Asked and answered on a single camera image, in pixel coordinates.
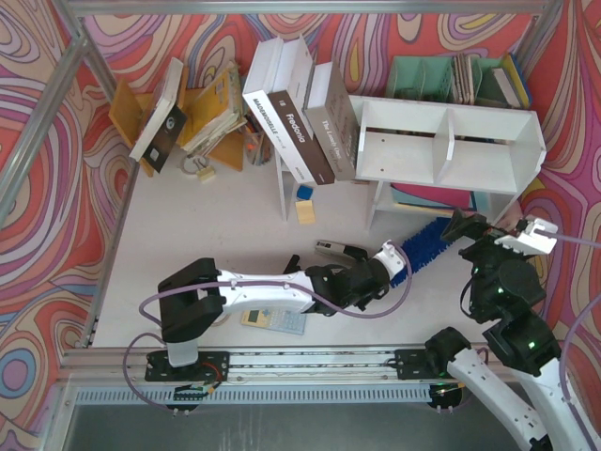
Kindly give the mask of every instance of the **green file organizer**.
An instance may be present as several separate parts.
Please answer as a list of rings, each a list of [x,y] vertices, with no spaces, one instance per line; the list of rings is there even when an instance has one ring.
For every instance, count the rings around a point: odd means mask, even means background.
[[[474,95],[482,83],[482,74],[489,68],[498,68],[496,58],[473,58],[471,71]],[[386,97],[408,101],[447,102],[453,83],[451,56],[395,56],[386,84]]]

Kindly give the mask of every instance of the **pink notebook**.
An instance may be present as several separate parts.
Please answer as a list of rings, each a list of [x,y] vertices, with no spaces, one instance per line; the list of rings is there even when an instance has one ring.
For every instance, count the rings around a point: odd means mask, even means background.
[[[415,195],[422,199],[440,202],[441,204],[460,209],[470,207],[470,191],[450,190],[448,188],[437,188],[434,186],[407,185],[405,183],[392,183],[395,190],[406,194]]]

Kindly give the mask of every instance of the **blue block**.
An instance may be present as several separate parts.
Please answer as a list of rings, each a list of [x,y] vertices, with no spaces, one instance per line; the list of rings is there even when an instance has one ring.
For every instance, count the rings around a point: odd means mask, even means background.
[[[299,200],[309,200],[313,195],[313,188],[309,186],[301,185],[299,190],[297,191],[297,199]]]

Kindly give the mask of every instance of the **gray floor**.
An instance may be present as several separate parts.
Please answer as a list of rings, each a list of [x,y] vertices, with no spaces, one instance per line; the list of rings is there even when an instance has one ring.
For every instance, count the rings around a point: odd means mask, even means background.
[[[425,405],[205,406],[172,418],[149,407],[78,407],[72,451],[513,451],[516,444],[474,397],[453,415]]]

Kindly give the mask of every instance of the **blue brush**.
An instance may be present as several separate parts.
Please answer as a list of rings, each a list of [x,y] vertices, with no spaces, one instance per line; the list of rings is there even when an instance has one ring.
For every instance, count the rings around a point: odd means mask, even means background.
[[[401,247],[407,254],[413,273],[426,266],[451,244],[440,239],[442,231],[451,221],[451,218],[437,218],[416,235],[406,240]],[[391,287],[398,287],[407,278],[407,269],[404,269],[391,281]]]

